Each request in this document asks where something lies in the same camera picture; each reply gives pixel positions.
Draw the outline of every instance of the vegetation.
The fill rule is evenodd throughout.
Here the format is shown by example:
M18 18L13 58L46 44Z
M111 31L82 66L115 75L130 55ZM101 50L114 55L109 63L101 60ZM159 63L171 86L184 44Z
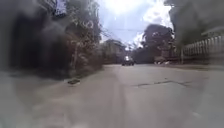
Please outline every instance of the vegetation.
M137 63L153 63L154 58L161 56L161 49L174 41L173 30L158 24L150 24L144 31L145 41L140 42L143 48L133 52Z
M18 16L12 34L12 67L68 73L101 66L99 5L94 0L70 0L66 6L67 14L53 19L51 13L39 10L34 18Z

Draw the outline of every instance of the building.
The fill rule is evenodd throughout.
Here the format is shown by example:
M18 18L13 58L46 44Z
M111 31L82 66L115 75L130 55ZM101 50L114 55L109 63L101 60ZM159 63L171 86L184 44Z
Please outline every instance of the building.
M125 46L117 40L109 39L101 46L105 63L120 63L126 54Z
M166 0L177 43L189 44L224 30L223 0Z

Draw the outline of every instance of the cloud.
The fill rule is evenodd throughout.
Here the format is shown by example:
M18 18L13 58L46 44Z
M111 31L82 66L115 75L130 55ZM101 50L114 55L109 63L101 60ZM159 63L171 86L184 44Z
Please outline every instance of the cloud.
M140 43L140 42L144 41L144 39L142 39L142 36L143 36L143 33L137 33L137 35L133 39L133 42L137 47L142 47L142 45Z
M150 8L143 16L143 20L148 23L161 24L168 27L173 27L170 22L169 10L170 6L164 6L164 0L149 0Z

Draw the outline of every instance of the sidewalk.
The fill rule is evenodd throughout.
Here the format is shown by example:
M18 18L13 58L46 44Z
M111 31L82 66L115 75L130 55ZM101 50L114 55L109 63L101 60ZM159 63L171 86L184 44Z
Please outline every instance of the sidewalk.
M169 67L169 68L181 68L181 69L195 69L195 70L216 70L224 71L224 66L222 65L193 65L193 64L169 64L169 65L156 65L160 67Z

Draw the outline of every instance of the road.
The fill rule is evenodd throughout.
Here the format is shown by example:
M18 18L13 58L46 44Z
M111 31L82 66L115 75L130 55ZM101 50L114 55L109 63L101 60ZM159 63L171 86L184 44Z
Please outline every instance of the road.
M0 128L223 128L223 75L110 65L70 87L0 74Z

